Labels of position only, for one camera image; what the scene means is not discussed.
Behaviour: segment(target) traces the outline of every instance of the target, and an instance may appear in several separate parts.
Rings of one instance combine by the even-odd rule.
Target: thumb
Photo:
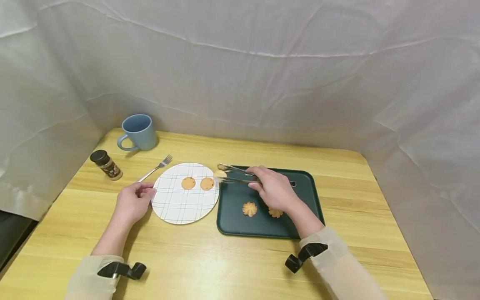
[[[265,191],[264,191],[264,187],[260,183],[251,182],[248,184],[248,187],[253,190],[256,190],[260,194],[260,197],[263,198]]]

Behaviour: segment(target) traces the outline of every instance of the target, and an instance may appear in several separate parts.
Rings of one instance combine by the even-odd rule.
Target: metal tongs
[[[225,165],[225,164],[218,164],[216,167],[219,170],[224,171],[225,173],[240,172],[243,175],[250,176],[252,178],[252,180],[245,180],[245,179],[238,179],[238,178],[231,178],[231,177],[215,177],[215,179],[218,182],[221,182],[221,183],[252,183],[252,182],[258,182],[258,183],[261,183],[260,180],[258,179],[258,177],[255,176],[255,174],[247,172],[247,171],[242,170],[240,168]],[[290,181],[290,185],[292,187],[296,186],[295,182],[293,182],[293,181]]]

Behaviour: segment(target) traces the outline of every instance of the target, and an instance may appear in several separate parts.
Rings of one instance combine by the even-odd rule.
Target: beige sleeve
[[[348,251],[347,245],[329,227],[313,233],[300,241],[303,248],[308,243],[322,243],[328,249],[312,257],[311,261],[322,276],[328,289],[338,300],[385,300],[386,297]]]
[[[106,278],[97,275],[111,262],[123,263],[116,255],[87,256],[80,261],[67,286],[65,300],[110,300],[115,293],[118,278]]]

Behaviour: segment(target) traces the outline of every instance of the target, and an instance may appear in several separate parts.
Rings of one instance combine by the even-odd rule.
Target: black jar lid
[[[105,150],[96,150],[90,155],[90,160],[93,161],[97,166],[103,166],[110,161],[110,157],[108,156]]]

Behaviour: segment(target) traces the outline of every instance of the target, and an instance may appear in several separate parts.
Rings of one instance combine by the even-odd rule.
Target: wrist strap
[[[298,258],[295,257],[295,255],[290,254],[290,256],[287,258],[287,261],[285,261],[285,265],[290,271],[292,271],[293,273],[296,273],[298,270],[300,270],[301,266],[303,266],[303,263],[307,259],[311,257],[315,257],[327,249],[328,249],[328,245],[321,244],[321,243],[306,244],[300,250]]]
[[[127,264],[112,262],[98,271],[97,275],[108,278],[117,278],[118,275],[122,275],[133,280],[138,280],[142,277],[146,269],[146,265],[138,262],[135,263],[131,269]]]

